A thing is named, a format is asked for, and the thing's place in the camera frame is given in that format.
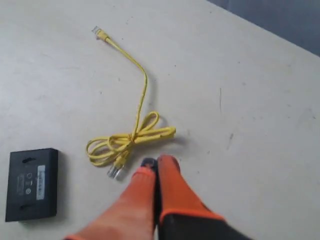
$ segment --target yellow ethernet cable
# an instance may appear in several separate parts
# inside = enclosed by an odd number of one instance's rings
[[[96,137],[90,140],[85,148],[90,162],[96,167],[103,167],[113,161],[113,165],[107,174],[110,178],[114,179],[126,164],[126,161],[135,145],[150,143],[160,139],[173,138],[176,133],[176,128],[171,126],[154,129],[154,126],[159,121],[159,113],[156,111],[149,112],[149,114],[139,125],[141,108],[144,103],[148,86],[148,76],[146,71],[133,57],[119,47],[101,28],[96,26],[92,32],[98,39],[110,44],[112,47],[126,56],[127,59],[129,59],[141,70],[144,76],[144,86],[142,89],[132,132]]]

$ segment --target white floor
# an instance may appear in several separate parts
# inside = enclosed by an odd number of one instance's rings
[[[175,141],[139,148],[123,182],[92,166],[85,145],[132,130],[143,79],[95,25],[147,69],[143,114],[177,128]],[[3,0],[0,30],[1,239],[79,230],[161,153],[248,236],[320,238],[317,56],[205,0]],[[57,217],[4,223],[10,152],[49,147],[62,153]]]

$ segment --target black box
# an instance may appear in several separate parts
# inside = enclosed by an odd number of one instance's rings
[[[57,214],[58,151],[53,148],[10,153],[5,221]]]

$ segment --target cable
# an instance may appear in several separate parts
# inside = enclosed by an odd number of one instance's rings
[[[176,128],[163,127],[154,129],[154,126],[159,121],[159,113],[156,111],[151,111],[139,125],[141,108],[144,103],[148,86],[148,76],[146,71],[133,57],[119,47],[101,28],[96,26],[92,32],[98,39],[110,44],[120,53],[126,56],[127,59],[129,59],[141,70],[144,76],[144,86],[142,89],[132,132],[96,137],[90,140],[85,148],[90,162],[96,167],[102,167],[114,161],[113,166],[108,171],[108,176],[113,179],[126,164],[126,161],[135,145],[150,143],[160,139],[173,138],[176,133]]]

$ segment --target white label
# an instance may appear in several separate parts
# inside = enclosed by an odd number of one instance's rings
[[[45,199],[45,180],[46,180],[46,166],[38,166],[38,175],[36,179],[36,199]]]

